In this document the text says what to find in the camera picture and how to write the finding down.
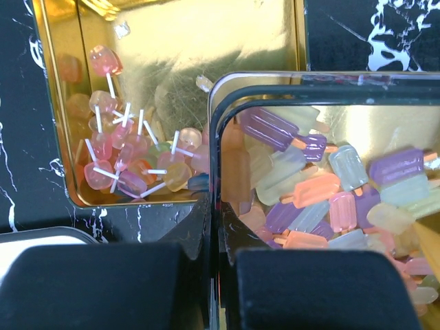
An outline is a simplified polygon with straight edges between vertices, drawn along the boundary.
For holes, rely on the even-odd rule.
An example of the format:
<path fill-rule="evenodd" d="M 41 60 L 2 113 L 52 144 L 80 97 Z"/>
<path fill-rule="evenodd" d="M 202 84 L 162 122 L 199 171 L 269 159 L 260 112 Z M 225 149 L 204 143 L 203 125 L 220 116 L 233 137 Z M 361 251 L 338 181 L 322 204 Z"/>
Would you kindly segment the gold tin with gummies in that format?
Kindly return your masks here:
<path fill-rule="evenodd" d="M 210 90 L 212 219 L 283 250 L 385 256 L 439 328 L 439 75 L 237 72 Z"/>

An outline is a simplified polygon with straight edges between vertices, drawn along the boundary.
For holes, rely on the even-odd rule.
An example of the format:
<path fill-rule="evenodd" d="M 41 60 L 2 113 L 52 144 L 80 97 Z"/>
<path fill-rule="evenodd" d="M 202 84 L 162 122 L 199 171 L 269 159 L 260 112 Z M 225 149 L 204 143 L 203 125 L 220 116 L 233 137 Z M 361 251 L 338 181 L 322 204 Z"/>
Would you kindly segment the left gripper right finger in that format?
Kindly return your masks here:
<path fill-rule="evenodd" d="M 218 225 L 227 328 L 420 328 L 403 280 L 385 256 L 274 249 L 222 202 Z"/>

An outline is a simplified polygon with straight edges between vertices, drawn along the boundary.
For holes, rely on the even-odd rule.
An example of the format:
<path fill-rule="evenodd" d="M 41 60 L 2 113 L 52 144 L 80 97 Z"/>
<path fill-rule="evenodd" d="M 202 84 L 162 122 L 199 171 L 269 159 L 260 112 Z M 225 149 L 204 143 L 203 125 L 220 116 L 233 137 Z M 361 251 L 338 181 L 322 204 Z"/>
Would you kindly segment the gold tin with lollipops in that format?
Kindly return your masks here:
<path fill-rule="evenodd" d="M 296 71 L 305 66 L 302 1 L 33 1 L 65 183 L 77 206 L 108 206 L 120 198 L 83 179 L 91 136 L 88 98 L 115 88 L 161 141 L 176 130 L 201 129 L 211 81 L 230 72 Z M 104 45 L 122 63 L 109 83 L 89 53 Z"/>

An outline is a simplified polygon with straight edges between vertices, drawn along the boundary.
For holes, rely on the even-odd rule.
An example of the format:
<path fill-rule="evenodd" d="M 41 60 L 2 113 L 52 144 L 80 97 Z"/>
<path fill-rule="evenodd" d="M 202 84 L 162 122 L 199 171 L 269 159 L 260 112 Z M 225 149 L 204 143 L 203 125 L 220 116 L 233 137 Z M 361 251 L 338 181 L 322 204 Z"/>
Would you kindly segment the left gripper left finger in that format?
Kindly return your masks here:
<path fill-rule="evenodd" d="M 1 282 L 2 329 L 207 329 L 210 205 L 159 241 L 44 245 Z"/>

